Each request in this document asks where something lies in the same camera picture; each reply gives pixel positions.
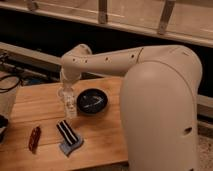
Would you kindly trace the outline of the clear gripper finger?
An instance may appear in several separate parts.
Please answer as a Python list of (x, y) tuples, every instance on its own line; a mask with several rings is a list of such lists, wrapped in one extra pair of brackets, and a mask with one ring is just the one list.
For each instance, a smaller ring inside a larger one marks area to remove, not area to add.
[(77, 116), (77, 109), (71, 102), (65, 103), (65, 113), (67, 118), (74, 118)]

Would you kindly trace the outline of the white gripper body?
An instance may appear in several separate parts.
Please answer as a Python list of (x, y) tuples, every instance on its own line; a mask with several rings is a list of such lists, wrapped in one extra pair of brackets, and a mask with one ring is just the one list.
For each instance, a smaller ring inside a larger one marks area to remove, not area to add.
[(63, 83), (58, 90), (58, 97), (64, 103), (71, 103), (75, 102), (74, 90), (70, 83)]

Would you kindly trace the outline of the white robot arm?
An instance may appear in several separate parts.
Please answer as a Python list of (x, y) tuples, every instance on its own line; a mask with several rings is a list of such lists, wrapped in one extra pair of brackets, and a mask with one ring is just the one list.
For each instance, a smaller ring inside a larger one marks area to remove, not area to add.
[(199, 171), (199, 57), (181, 45), (143, 46), (94, 54), (80, 44), (61, 58), (66, 98), (83, 72), (118, 75), (120, 117), (130, 171)]

